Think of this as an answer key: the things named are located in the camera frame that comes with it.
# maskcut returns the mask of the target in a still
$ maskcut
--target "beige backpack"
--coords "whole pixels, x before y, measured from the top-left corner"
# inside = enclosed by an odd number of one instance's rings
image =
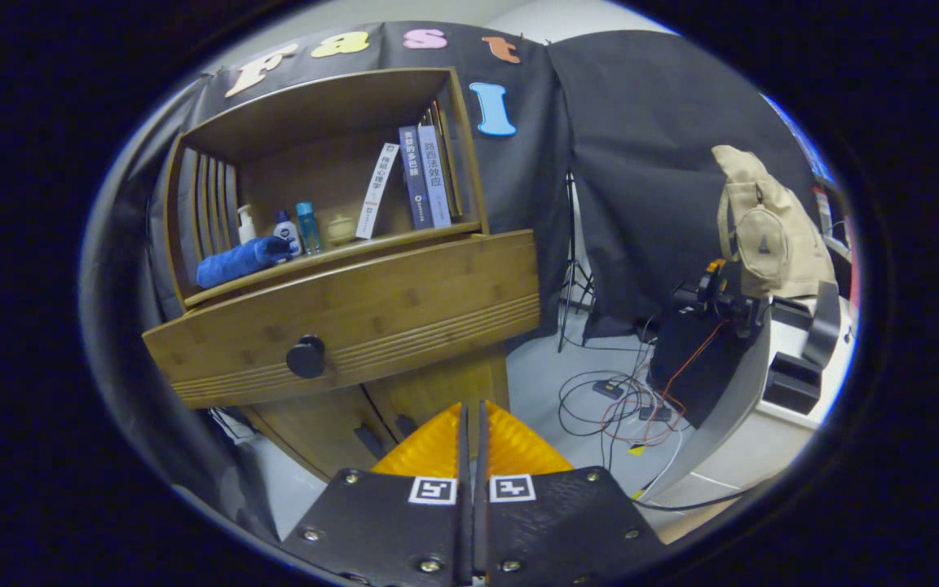
[[[741,260],[742,294],[816,296],[819,281],[835,283],[828,249],[792,190],[751,152],[717,145],[712,155],[727,175],[716,212],[720,248],[727,260]],[[733,231],[728,231],[727,208],[734,212]],[[738,244],[734,255],[731,238]]]

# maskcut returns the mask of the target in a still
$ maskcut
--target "backpack pocket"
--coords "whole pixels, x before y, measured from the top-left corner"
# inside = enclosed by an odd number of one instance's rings
[[[758,205],[742,215],[734,233],[742,265],[756,277],[776,286],[789,263],[789,238],[782,220]]]

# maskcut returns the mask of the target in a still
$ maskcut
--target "white bottle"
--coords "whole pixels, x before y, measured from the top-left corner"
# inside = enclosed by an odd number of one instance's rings
[[[299,230],[295,223],[288,217],[288,212],[280,210],[277,212],[277,226],[275,227],[275,236],[284,238],[288,242],[292,256],[297,257],[302,253],[302,246],[299,244]]]
[[[238,208],[238,242],[244,245],[251,239],[256,238],[256,226],[253,224],[253,212],[251,205],[242,205]]]

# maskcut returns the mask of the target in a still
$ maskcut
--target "blue towel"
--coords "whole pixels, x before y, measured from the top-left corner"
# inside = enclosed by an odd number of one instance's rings
[[[277,261],[288,259],[290,256],[291,249],[284,238],[253,238],[244,245],[235,246],[226,253],[206,257],[198,263],[198,285],[204,289],[216,287],[273,267]]]

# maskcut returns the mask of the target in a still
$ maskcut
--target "power adapter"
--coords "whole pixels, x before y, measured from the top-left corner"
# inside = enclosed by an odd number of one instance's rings
[[[644,408],[640,408],[640,419],[647,420],[648,417],[651,417],[651,412],[655,410],[655,406],[645,405]],[[659,408],[655,413],[655,417],[652,419],[655,422],[668,422],[672,420],[672,409],[667,405],[663,405],[662,408]]]
[[[625,393],[621,384],[614,383],[614,379],[607,379],[606,382],[593,383],[593,391],[610,397],[611,399],[619,399],[622,397],[622,394]]]

